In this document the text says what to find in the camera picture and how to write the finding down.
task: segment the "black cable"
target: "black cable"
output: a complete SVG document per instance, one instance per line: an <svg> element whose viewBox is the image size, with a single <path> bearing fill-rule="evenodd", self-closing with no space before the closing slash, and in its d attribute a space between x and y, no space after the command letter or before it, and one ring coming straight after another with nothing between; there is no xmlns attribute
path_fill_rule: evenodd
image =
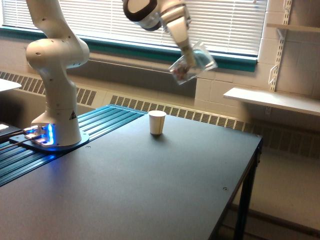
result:
<svg viewBox="0 0 320 240"><path fill-rule="evenodd" d="M14 136L21 135L21 134L24 134L24 131L17 131L17 132L9 133L9 134L1 136L0 141L8 140L9 138L12 138Z"/></svg>
<svg viewBox="0 0 320 240"><path fill-rule="evenodd" d="M4 151L4 150L7 150L7 149L10 149L10 148L13 148L13 147L15 147L15 146L19 146L20 144L23 144L23 143L28 142L28 141L30 141L30 140L36 140L36 139L40 139L40 138L42 138L42 137L43 137L42 135L39 135L39 136L34 136L34 137L32 137L32 138L29 138L29 139L26 139L26 140L17 142L17 143L15 143L15 144L10 145L10 146L6 146L6 147L4 147L4 148L1 148L1 149L0 149L0 152L2 152L2 151Z"/></svg>

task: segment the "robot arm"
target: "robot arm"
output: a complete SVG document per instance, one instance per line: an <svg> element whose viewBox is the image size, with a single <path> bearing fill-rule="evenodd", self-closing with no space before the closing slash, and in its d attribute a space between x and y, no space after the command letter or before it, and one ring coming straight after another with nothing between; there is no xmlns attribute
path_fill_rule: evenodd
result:
<svg viewBox="0 0 320 240"><path fill-rule="evenodd" d="M190 67L196 65L188 29L191 18L184 0L122 0L126 17L147 31L162 25L170 32Z"/></svg>
<svg viewBox="0 0 320 240"><path fill-rule="evenodd" d="M26 49L29 65L45 86L46 110L33 120L39 130L27 138L43 147L70 146L81 141L77 119L77 89L68 79L67 69L86 63L89 48L69 28L58 0L26 0L32 21L48 39L30 43Z"/></svg>

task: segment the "white shelf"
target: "white shelf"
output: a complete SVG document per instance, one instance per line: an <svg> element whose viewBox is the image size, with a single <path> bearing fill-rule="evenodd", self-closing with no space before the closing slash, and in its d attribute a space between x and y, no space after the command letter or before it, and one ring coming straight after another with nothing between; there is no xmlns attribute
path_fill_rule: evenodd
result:
<svg viewBox="0 0 320 240"><path fill-rule="evenodd" d="M267 23L266 26L270 28L277 28L277 29L296 31L296 32L320 33L320 27L283 25L283 24L274 24L274 23Z"/></svg>
<svg viewBox="0 0 320 240"><path fill-rule="evenodd" d="M18 88L21 88L21 85L19 83L7 81L0 78L0 92Z"/></svg>
<svg viewBox="0 0 320 240"><path fill-rule="evenodd" d="M320 101L307 97L238 87L232 88L223 96L245 103L320 116Z"/></svg>

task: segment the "window sill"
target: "window sill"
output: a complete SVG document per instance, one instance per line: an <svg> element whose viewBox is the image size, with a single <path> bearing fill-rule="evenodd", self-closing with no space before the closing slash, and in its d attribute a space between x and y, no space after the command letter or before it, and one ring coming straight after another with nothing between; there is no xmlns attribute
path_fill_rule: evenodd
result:
<svg viewBox="0 0 320 240"><path fill-rule="evenodd" d="M35 41L45 38L45 34L39 30L0 26L0 36ZM172 47L150 46L142 43L132 43L119 40L108 40L99 37L81 36L91 51L126 55L133 57L160 60L174 63L180 56L179 49ZM254 72L257 65L257 57L239 56L223 53L211 53L221 69L232 69L246 72Z"/></svg>

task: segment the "white paper cup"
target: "white paper cup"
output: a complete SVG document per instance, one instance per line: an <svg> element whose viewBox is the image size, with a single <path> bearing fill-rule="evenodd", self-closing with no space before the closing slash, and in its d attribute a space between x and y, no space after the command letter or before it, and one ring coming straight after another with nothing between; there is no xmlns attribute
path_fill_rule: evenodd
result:
<svg viewBox="0 0 320 240"><path fill-rule="evenodd" d="M152 135L161 135L165 124L166 113L164 111L150 111L150 133Z"/></svg>

